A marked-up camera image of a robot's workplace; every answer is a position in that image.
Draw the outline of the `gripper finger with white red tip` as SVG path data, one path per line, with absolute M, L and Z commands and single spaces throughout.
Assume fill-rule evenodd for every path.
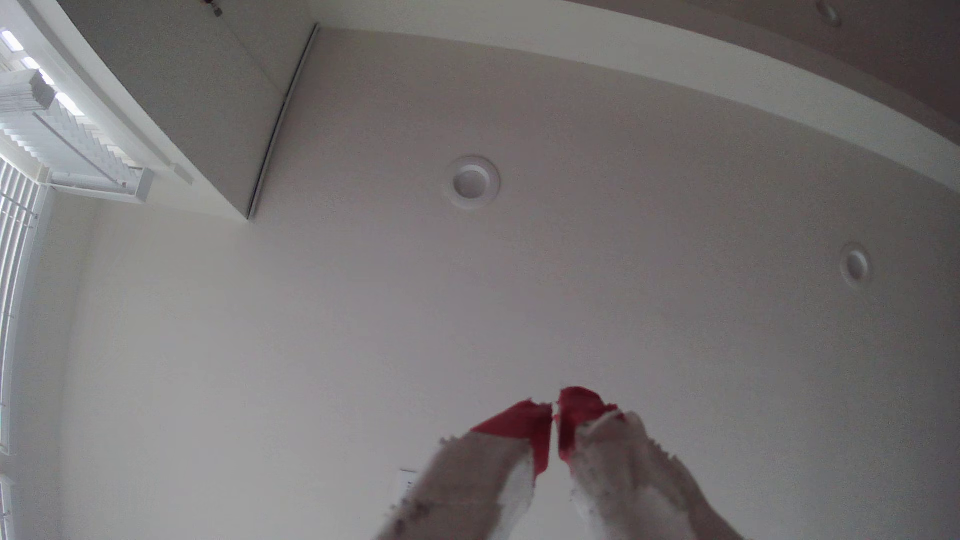
M 553 418 L 526 399 L 443 439 L 376 539 L 508 539 L 548 466 Z
M 642 418 L 580 386 L 558 396 L 558 455 L 593 539 L 743 539 Z

